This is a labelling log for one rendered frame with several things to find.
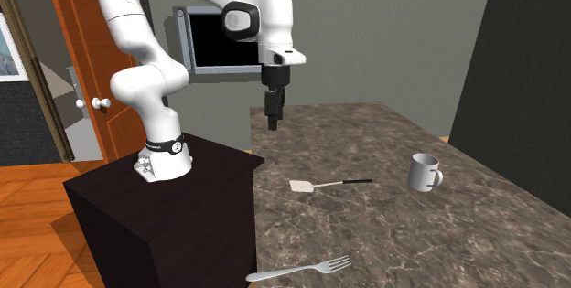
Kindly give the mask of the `silver fork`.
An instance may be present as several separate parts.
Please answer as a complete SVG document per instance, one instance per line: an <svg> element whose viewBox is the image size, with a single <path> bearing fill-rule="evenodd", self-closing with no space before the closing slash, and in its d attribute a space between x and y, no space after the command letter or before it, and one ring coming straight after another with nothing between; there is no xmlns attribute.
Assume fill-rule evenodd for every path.
<svg viewBox="0 0 571 288"><path fill-rule="evenodd" d="M317 271L320 273L329 274L329 273L334 273L334 272L339 271L341 269L347 268L350 265L351 265L350 256L345 255L345 256L342 256L342 257L339 257L339 258L336 258L333 260L323 261L323 262L313 264L313 265L306 265L306 266L300 266L300 267L296 267L296 268L288 268L288 269L269 271L269 272L254 272L254 273L248 274L245 277L245 280L247 282L253 283L253 282L259 282L262 280L271 279L271 278L275 278L278 276L290 274L293 272L301 272L301 271L305 271L305 270L314 270L314 271Z"/></svg>

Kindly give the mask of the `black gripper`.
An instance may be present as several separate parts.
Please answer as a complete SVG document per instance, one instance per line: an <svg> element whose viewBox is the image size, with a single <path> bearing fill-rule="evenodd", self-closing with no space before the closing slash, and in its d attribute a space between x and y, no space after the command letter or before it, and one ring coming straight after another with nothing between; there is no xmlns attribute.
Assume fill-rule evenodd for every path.
<svg viewBox="0 0 571 288"><path fill-rule="evenodd" d="M261 82L268 87L264 95L264 114L267 117L268 129L276 131L278 118L283 116L286 102L286 86L290 83L290 67L262 66Z"/></svg>

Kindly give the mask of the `orange wooden door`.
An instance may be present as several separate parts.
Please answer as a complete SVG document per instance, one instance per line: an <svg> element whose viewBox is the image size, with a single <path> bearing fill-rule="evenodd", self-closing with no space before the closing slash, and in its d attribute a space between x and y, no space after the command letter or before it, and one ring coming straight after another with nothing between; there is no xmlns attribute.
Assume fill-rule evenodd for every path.
<svg viewBox="0 0 571 288"><path fill-rule="evenodd" d="M110 90L112 75L133 67L115 45L98 0L52 0L94 133L109 163L145 147L145 129L132 108Z"/></svg>

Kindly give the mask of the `grey framed wall screen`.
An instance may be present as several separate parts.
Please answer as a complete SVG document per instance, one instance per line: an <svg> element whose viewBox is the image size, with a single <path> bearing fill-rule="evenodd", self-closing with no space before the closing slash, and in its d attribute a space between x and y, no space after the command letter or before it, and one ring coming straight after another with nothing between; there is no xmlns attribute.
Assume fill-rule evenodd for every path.
<svg viewBox="0 0 571 288"><path fill-rule="evenodd" d="M182 63L193 75L260 74L255 42L225 36L215 6L174 6Z"/></svg>

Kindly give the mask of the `white framed wall picture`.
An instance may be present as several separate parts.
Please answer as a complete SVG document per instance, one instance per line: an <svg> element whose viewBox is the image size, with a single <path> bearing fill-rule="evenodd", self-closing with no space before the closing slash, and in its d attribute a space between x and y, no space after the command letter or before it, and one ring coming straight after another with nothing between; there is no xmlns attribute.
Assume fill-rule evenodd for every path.
<svg viewBox="0 0 571 288"><path fill-rule="evenodd" d="M0 82L29 81L15 40L0 10Z"/></svg>

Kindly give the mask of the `grey mug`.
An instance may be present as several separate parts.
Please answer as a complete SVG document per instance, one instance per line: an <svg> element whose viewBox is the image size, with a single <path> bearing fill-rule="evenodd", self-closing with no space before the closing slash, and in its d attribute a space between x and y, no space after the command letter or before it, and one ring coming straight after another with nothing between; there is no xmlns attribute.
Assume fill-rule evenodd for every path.
<svg viewBox="0 0 571 288"><path fill-rule="evenodd" d="M439 160L429 154L412 155L407 185L419 192L429 192L442 184L444 175L439 169Z"/></svg>

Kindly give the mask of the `dark robot stand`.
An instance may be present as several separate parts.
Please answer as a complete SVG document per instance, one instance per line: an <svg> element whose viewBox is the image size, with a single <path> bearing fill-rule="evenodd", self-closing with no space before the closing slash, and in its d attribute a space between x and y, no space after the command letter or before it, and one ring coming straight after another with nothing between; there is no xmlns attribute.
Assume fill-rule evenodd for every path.
<svg viewBox="0 0 571 288"><path fill-rule="evenodd" d="M127 155L63 186L105 288L248 288L257 155L186 135L184 176L148 183Z"/></svg>

